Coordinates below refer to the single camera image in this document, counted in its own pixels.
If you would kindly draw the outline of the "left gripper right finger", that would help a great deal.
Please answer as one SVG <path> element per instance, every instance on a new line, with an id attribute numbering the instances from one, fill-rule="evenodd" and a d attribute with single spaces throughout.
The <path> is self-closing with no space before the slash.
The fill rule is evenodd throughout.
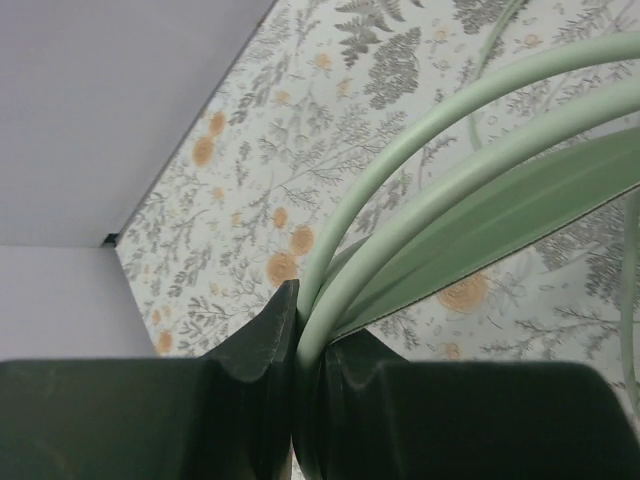
<path id="1" fill-rule="evenodd" d="M 367 331 L 328 346 L 294 448 L 309 479 L 635 479 L 639 443 L 591 367 L 411 362 Z"/>

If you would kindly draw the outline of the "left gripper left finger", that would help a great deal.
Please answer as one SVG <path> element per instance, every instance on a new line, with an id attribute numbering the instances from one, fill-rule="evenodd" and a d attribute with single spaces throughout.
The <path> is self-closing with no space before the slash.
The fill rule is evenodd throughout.
<path id="1" fill-rule="evenodd" d="M 1 366 L 5 479 L 287 479 L 297 281 L 204 355 Z"/>

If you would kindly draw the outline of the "mint green headphones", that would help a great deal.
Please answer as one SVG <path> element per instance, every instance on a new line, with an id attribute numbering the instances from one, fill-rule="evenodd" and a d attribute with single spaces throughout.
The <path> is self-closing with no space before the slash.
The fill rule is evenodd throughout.
<path id="1" fill-rule="evenodd" d="M 387 106 L 390 78 L 407 81 L 432 109 L 404 131 L 356 179 L 337 205 L 308 263 L 298 300 L 304 327 L 298 347 L 309 372 L 323 348 L 357 329 L 403 312 L 406 304 L 374 293 L 393 267 L 443 279 L 420 286 L 436 294 L 447 316 L 472 316 L 487 295 L 478 286 L 488 260 L 515 256 L 509 273 L 510 311 L 541 275 L 523 273 L 527 248 L 541 274 L 580 265 L 579 294 L 593 303 L 563 301 L 507 321 L 489 307 L 495 327 L 489 356 L 552 359 L 579 343 L 592 357 L 619 339 L 619 382 L 639 406 L 639 194 L 598 202 L 559 229 L 549 221 L 579 191 L 601 178 L 579 170 L 535 177 L 559 154 L 578 167 L 609 165 L 597 155 L 597 130 L 619 123 L 639 129 L 639 5 L 635 1 L 435 1 L 413 22 L 428 67 L 420 72 L 400 47 L 376 53 L 365 92 L 373 108 Z"/>

